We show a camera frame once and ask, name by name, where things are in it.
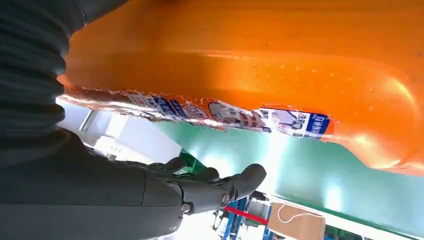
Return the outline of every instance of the white wall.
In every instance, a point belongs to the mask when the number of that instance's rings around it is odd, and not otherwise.
[[[118,139],[158,163],[166,163],[181,152],[180,145],[144,118],[130,116]]]
[[[127,146],[132,152],[142,154],[140,159],[148,158],[157,163],[166,163],[180,154],[181,147],[148,120],[99,111],[85,134],[78,128],[90,110],[58,98],[56,102],[65,109],[66,114],[65,119],[58,125],[77,133],[83,142],[89,145],[94,146],[101,136],[109,136],[118,140],[116,146]]]

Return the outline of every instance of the white string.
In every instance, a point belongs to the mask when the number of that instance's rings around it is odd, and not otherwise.
[[[312,214],[312,213],[302,213],[302,214],[297,214],[297,215],[294,215],[294,216],[292,216],[288,221],[283,221],[282,219],[281,219],[281,217],[280,217],[280,212],[281,212],[281,209],[283,209],[284,208],[284,206],[286,206],[285,204],[283,204],[283,205],[281,205],[280,207],[279,207],[279,209],[278,209],[278,213],[277,213],[277,215],[278,215],[278,219],[279,219],[279,221],[280,222],[282,222],[283,224],[288,224],[288,223],[290,223],[293,219],[295,219],[295,218],[297,218],[297,217],[300,217],[300,216],[306,216],[306,215],[309,215],[309,216],[312,216],[312,217],[316,217],[316,218],[324,218],[323,216],[320,216],[320,215],[315,215],[315,214]]]

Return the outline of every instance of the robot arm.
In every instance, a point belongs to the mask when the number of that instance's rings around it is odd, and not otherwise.
[[[218,181],[164,175],[90,154],[57,128],[69,37],[124,2],[0,2],[0,239],[155,238],[177,230],[183,213],[224,207],[265,178],[258,164]]]

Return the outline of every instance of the red tape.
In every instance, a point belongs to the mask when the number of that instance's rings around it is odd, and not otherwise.
[[[237,215],[246,217],[248,219],[251,219],[253,221],[256,221],[258,223],[261,223],[263,225],[268,225],[268,220],[266,220],[266,219],[264,219],[262,217],[259,217],[259,216],[256,216],[256,215],[253,215],[253,214],[250,214],[250,213],[247,213],[247,212],[238,210],[237,208],[230,207],[230,206],[226,206],[226,207],[224,207],[224,209],[227,210],[230,213],[234,213],[234,214],[237,214]]]

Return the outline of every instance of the blue metal frame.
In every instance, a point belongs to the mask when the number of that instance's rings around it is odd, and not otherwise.
[[[232,208],[237,208],[238,202],[239,201],[233,201],[228,206],[230,206]],[[228,222],[226,224],[226,228],[225,228],[224,235],[222,236],[222,240],[227,240],[228,236],[230,235],[231,227],[233,226],[235,216],[236,215],[234,213],[232,213],[232,212],[229,213]]]
[[[268,213],[266,214],[266,219],[267,220],[270,219],[271,209],[272,209],[272,207],[269,206]],[[262,240],[271,240],[271,239],[273,239],[273,232],[270,231],[267,226],[265,226],[265,230],[263,230]]]
[[[244,211],[247,203],[248,203],[248,197],[238,200],[237,209],[240,211]],[[235,236],[234,237],[231,236],[230,239],[237,240],[237,235],[239,234],[239,228],[240,228],[240,225],[242,224],[242,218],[243,218],[242,216],[239,216],[239,215],[237,216],[237,221],[235,222],[235,227],[234,227]]]

